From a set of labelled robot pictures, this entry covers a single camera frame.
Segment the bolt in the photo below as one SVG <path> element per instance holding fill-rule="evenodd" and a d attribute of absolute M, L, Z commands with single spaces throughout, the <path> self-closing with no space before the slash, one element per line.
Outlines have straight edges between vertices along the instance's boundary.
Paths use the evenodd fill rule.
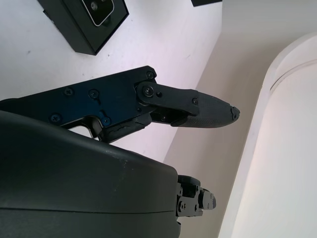
<path fill-rule="evenodd" d="M 178 211 L 179 211 L 179 212 L 182 212 L 183 209 L 184 209 L 184 204 L 183 204 L 183 202 L 180 202 L 180 203 L 178 204 Z"/>
<path fill-rule="evenodd" d="M 72 95 L 74 94 L 74 91 L 73 91 L 72 88 L 67 87 L 67 88 L 65 88 L 65 90 L 64 90 L 64 94 L 65 94 L 66 96 L 72 96 Z"/>
<path fill-rule="evenodd" d="M 88 92 L 89 97 L 91 97 L 92 99 L 96 99 L 99 96 L 99 92 L 96 89 L 92 89 Z"/>
<path fill-rule="evenodd" d="M 111 124 L 111 120 L 110 118 L 102 118 L 101 123 L 103 124 L 103 126 L 108 126 Z"/>
<path fill-rule="evenodd" d="M 147 72 L 147 78 L 148 79 L 153 79 L 154 78 L 154 73 L 152 71 Z"/>
<path fill-rule="evenodd" d="M 58 123 L 61 121 L 61 116 L 59 114 L 53 114 L 50 117 L 51 122 Z"/>
<path fill-rule="evenodd" d="M 157 92 L 157 97 L 161 98 L 163 96 L 163 94 L 161 92 Z"/>
<path fill-rule="evenodd" d="M 94 10 L 94 11 L 96 11 L 97 8 L 98 8 L 97 3 L 94 2 L 94 1 L 91 2 L 90 7 L 91 7 L 91 9 Z"/>
<path fill-rule="evenodd" d="M 192 100 L 192 102 L 193 102 L 193 104 L 194 104 L 195 106 L 198 105 L 198 100 L 197 100 L 197 98 L 194 98 L 194 99 Z"/>
<path fill-rule="evenodd" d="M 142 90 L 143 90 L 144 96 L 146 97 L 151 97 L 154 94 L 154 90 L 151 86 L 144 86 Z"/>

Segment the white wall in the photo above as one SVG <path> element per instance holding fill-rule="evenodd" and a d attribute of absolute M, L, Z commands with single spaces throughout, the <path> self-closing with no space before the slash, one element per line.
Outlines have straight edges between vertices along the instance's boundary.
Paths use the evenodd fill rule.
<path fill-rule="evenodd" d="M 152 66 L 160 84 L 195 88 L 221 30 L 222 4 L 127 0 L 130 15 L 97 56 L 75 53 L 37 0 L 0 1 L 0 100 Z M 163 161 L 176 129 L 150 125 L 116 146 Z"/>
<path fill-rule="evenodd" d="M 315 62 L 270 97 L 232 238 L 316 237 L 316 75 Z"/>
<path fill-rule="evenodd" d="M 181 128 L 173 140 L 165 162 L 180 174 L 200 179 L 217 199 L 214 211 L 181 221 L 182 237 L 231 237 L 250 161 L 244 161 L 235 196 L 229 204 L 228 200 L 263 79 L 287 45 L 317 30 L 316 4 L 289 0 L 223 2 L 223 31 L 197 89 L 235 105 L 241 116 L 225 128 Z"/>

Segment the black bracket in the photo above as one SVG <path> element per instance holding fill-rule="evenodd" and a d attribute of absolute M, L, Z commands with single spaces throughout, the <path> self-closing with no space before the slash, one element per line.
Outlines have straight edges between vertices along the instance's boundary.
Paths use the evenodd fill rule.
<path fill-rule="evenodd" d="M 111 143 L 151 122 L 215 128 L 235 122 L 239 110 L 196 90 L 159 85 L 145 66 L 19 99 L 0 110 L 65 129 L 84 126 L 93 138 Z"/>
<path fill-rule="evenodd" d="M 204 210 L 216 207 L 216 199 L 208 190 L 200 187 L 200 182 L 189 176 L 178 176 L 177 183 L 177 217 L 197 217 Z"/>

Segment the white curved surface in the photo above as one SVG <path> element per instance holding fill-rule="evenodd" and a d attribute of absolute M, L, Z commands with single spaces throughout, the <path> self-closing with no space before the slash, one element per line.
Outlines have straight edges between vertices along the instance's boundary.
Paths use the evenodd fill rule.
<path fill-rule="evenodd" d="M 222 4 L 127 0 L 130 15 L 97 56 L 75 53 L 37 0 L 0 1 L 0 100 L 150 65 L 160 84 L 195 88 L 221 31 Z M 116 146 L 163 161 L 176 128 L 151 124 Z"/>
<path fill-rule="evenodd" d="M 270 167 L 269 165 L 273 155 L 270 154 L 271 150 L 269 147 L 262 148 L 260 152 L 257 150 L 255 151 L 256 145 L 257 148 L 261 148 L 260 144 L 265 145 L 265 143 L 272 142 L 270 146 L 274 147 L 275 139 L 279 139 L 282 136 L 282 138 L 287 141 L 288 136 L 292 135 L 290 133 L 293 131 L 296 132 L 296 128 L 292 129 L 288 127 L 290 124 L 294 127 L 301 127 L 306 118 L 311 117 L 312 120 L 315 120 L 316 114 L 313 113 L 311 115 L 311 113 L 313 111 L 312 108 L 314 107 L 315 101 L 317 100 L 317 97 L 315 96 L 316 93 L 314 93 L 317 86 L 315 77 L 317 70 L 315 64 L 316 59 L 317 34 L 312 33 L 302 37 L 283 50 L 267 71 L 226 210 L 225 219 L 221 227 L 222 231 L 225 229 L 232 230 L 234 227 L 231 237 L 255 237 L 254 233 L 247 233 L 250 229 L 247 223 L 255 226 L 251 220 L 256 218 L 254 216 L 250 216 L 251 220 L 249 220 L 247 217 L 250 213 L 259 214 L 258 208 L 262 205 L 257 204 L 257 209 L 252 207 L 252 205 L 257 203 L 259 200 L 252 197 L 251 194 L 254 193 L 254 196 L 258 196 L 262 190 L 269 189 L 265 179 L 262 180 L 262 183 L 258 183 L 256 177 L 254 176 L 255 174 L 258 174 L 261 169 L 265 170 L 265 165 L 267 165 L 270 169 L 274 169 L 274 166 Z M 265 135 L 265 140 L 263 138 L 261 139 L 259 135 L 260 128 L 262 134 Z M 311 145 L 310 139 L 312 138 L 307 138 L 307 145 Z M 285 146 L 290 147 L 290 151 L 292 151 L 292 149 L 301 151 L 302 148 L 299 147 L 299 145 L 301 144 L 297 144 L 297 138 L 294 137 L 294 140 Z M 303 148 L 311 152 L 310 147 L 304 146 Z M 275 150 L 275 152 L 276 154 L 274 154 L 275 156 L 273 156 L 273 158 L 277 161 L 285 158 L 287 159 L 289 156 L 287 151 L 285 151 L 285 154 L 279 154 L 277 150 Z M 262 161 L 260 167 L 255 165 L 255 162 L 253 162 L 255 160 Z M 284 166 L 288 166 L 287 160 L 284 160 L 284 162 Z M 275 177 L 273 176 L 273 178 L 276 180 L 275 182 L 277 182 L 278 175 L 275 175 Z"/>
<path fill-rule="evenodd" d="M 232 238 L 313 238 L 317 212 L 317 64 L 270 97 Z"/>

